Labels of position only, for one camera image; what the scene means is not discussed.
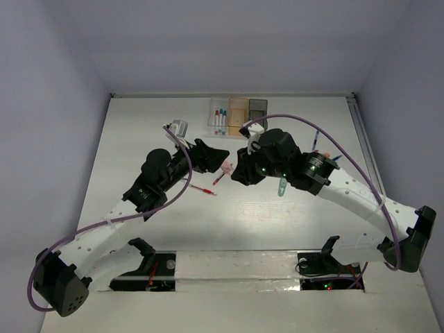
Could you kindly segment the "pink highlighter marker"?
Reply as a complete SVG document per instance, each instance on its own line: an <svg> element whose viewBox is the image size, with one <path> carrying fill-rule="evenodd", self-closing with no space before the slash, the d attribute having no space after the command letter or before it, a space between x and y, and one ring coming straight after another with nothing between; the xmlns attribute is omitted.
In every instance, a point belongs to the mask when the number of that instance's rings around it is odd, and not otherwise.
<svg viewBox="0 0 444 333"><path fill-rule="evenodd" d="M233 164L230 163L228 160L225 160L221 165L221 170L222 172L224 172L224 174L232 175L234 171Z"/></svg>

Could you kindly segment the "red gel pen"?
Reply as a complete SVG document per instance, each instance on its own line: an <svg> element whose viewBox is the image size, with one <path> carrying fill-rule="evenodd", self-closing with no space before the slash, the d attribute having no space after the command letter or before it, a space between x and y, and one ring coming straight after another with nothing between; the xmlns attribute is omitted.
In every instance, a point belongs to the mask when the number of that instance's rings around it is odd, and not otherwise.
<svg viewBox="0 0 444 333"><path fill-rule="evenodd" d="M212 183L212 185L213 186L215 186L221 179L222 179L222 177L224 176L225 174L224 173L222 173L221 175L219 175L217 178L216 178L216 180Z"/></svg>

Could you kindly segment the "green highlighter marker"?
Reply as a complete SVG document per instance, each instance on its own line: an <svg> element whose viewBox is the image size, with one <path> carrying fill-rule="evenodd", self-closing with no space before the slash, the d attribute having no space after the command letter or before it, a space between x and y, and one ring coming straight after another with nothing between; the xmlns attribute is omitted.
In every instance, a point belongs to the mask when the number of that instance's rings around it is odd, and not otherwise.
<svg viewBox="0 0 444 333"><path fill-rule="evenodd" d="M280 179L280 182L278 185L278 190L277 190L277 194L279 197L283 197L285 195L287 184L288 184L288 182L285 178Z"/></svg>

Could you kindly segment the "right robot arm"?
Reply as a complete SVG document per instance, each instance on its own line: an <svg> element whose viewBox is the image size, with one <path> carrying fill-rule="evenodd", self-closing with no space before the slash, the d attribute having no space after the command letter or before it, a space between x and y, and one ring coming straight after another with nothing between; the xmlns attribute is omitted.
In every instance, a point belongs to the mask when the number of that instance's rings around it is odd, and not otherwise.
<svg viewBox="0 0 444 333"><path fill-rule="evenodd" d="M325 271L381 261L408 273L419 269L436 219L432 208L413 208L391 199L381 207L370 187L324 155L301 152L289 133L257 124L240 132L248 145L237 152L234 181L249 186L266 177L284 178L292 187L335 203L382 232L380 237L360 236L354 241L330 237L319 255Z"/></svg>

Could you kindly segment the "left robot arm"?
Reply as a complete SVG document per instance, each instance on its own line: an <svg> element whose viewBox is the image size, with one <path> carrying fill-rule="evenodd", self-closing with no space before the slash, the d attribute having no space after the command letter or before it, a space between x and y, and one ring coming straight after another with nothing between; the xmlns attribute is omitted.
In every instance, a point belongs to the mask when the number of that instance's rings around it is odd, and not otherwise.
<svg viewBox="0 0 444 333"><path fill-rule="evenodd" d="M229 152L201 139L176 140L177 151L152 150L141 173L118 204L98 223L77 230L39 253L27 284L30 306L38 311L72 315L90 291L105 290L129 271L145 274L155 264L155 250L136 233L160 210L177 201L167 192L194 173L215 173Z"/></svg>

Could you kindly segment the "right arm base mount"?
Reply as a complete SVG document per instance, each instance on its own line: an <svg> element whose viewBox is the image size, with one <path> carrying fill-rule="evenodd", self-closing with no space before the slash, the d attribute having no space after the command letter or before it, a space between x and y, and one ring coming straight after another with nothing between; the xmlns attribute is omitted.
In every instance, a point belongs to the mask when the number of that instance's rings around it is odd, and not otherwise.
<svg viewBox="0 0 444 333"><path fill-rule="evenodd" d="M339 236L332 236L319 251L298 253L295 271L303 291L365 289L360 265L344 266L333 258L333 246L338 240Z"/></svg>

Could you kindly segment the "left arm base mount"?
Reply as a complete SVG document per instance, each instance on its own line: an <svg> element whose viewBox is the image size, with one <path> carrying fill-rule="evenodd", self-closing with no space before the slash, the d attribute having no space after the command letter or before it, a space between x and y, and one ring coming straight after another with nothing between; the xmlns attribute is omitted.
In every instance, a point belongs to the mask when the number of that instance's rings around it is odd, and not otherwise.
<svg viewBox="0 0 444 333"><path fill-rule="evenodd" d="M128 242L137 249L136 262L139 266L110 282L113 291L170 292L176 290L176 252L157 252L141 238Z"/></svg>

